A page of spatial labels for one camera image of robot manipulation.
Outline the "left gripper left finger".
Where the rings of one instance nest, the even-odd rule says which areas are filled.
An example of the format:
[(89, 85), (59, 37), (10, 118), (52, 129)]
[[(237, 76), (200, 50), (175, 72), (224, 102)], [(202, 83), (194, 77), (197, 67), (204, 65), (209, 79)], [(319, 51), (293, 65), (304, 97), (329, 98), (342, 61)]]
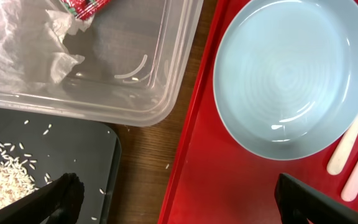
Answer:
[(76, 224), (85, 197), (85, 186), (75, 173), (59, 179), (0, 209), (0, 224)]

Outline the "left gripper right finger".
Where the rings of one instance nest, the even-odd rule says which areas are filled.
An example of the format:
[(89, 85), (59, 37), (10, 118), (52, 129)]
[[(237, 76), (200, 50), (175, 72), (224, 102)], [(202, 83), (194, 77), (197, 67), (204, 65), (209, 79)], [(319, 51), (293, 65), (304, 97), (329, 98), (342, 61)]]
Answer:
[(358, 213), (289, 174), (281, 173), (275, 201), (283, 224), (358, 224)]

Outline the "rice food scraps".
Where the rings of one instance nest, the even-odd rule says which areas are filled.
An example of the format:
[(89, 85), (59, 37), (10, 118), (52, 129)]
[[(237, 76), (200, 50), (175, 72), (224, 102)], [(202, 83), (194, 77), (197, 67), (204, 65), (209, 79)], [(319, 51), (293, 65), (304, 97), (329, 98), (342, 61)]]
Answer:
[(0, 208), (35, 192), (37, 188), (21, 164), (0, 166)]

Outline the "white plastic spoon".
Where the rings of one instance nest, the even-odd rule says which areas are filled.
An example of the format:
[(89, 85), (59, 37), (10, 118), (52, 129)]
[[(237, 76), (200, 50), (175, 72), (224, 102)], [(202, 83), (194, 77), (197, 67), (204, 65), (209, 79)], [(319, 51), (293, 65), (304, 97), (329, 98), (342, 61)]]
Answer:
[(330, 175), (338, 175), (342, 172), (358, 135), (358, 115), (349, 129), (344, 133), (328, 164), (327, 172)]

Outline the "light blue plate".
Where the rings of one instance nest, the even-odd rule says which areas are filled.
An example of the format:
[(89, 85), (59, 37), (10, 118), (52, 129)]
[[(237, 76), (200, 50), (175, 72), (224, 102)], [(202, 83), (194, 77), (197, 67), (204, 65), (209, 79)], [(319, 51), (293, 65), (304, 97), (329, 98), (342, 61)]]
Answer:
[(323, 150), (358, 115), (358, 4), (248, 2), (221, 39), (213, 91), (245, 150), (278, 161)]

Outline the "white napkin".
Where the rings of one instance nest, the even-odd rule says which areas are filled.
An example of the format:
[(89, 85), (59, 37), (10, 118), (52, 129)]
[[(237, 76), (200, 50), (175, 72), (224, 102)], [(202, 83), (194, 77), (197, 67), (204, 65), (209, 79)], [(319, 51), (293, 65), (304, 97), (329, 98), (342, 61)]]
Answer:
[(0, 1), (0, 91), (60, 83), (85, 59), (69, 53), (66, 35), (90, 25), (60, 10), (56, 1)]

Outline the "red ketchup packet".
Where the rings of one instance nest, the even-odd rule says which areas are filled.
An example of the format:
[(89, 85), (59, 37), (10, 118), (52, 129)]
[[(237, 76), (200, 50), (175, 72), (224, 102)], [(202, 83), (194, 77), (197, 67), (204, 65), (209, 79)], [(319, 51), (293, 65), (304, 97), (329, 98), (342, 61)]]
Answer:
[(110, 0), (60, 0), (60, 2), (69, 13), (85, 21), (100, 11)]

